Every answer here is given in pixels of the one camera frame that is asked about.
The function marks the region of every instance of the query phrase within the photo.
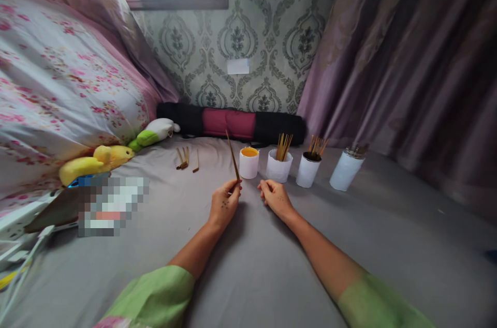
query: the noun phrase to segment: hand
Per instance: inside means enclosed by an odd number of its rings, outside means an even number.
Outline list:
[[[269,205],[273,212],[285,223],[298,214],[290,202],[285,186],[273,180],[260,181],[257,186],[264,204]]]
[[[211,214],[207,224],[224,231],[238,206],[242,180],[227,181],[212,194]]]

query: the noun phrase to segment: cup with yellow liquid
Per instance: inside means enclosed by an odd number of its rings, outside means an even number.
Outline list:
[[[259,151],[252,147],[240,150],[240,176],[244,179],[252,179],[257,176],[259,170]]]

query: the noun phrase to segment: damask wallpaper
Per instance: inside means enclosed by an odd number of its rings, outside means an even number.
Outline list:
[[[184,101],[295,113],[333,0],[229,0],[228,10],[136,11]],[[249,58],[228,75],[226,59]]]

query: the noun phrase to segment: plush toy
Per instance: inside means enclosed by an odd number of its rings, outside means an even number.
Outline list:
[[[168,118],[158,118],[145,128],[128,147],[135,152],[141,151],[143,147],[160,142],[167,137],[172,137],[172,132],[180,131],[180,126]]]
[[[77,177],[108,172],[128,162],[135,152],[125,146],[99,146],[93,157],[78,157],[66,162],[59,169],[59,178],[64,186],[69,186]]]

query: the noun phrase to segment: bed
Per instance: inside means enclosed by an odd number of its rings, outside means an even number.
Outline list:
[[[243,144],[233,142],[238,151]],[[200,152],[200,170],[177,171],[176,147]],[[259,176],[243,182],[237,213],[198,281],[185,327],[346,327],[289,230],[262,204]],[[296,185],[302,148],[286,183],[296,209],[326,237],[422,311],[439,328],[492,327],[497,267],[483,252],[497,230],[370,153],[348,192],[328,179],[341,151],[327,149],[310,189]],[[148,177],[148,201],[120,236],[53,236],[37,258],[12,328],[96,323],[133,278],[165,265],[208,217],[212,191],[235,176],[227,141],[179,136],[144,149],[113,176]]]
[[[53,0],[0,0],[0,217],[58,188],[65,161],[134,139],[159,99],[103,27]]]

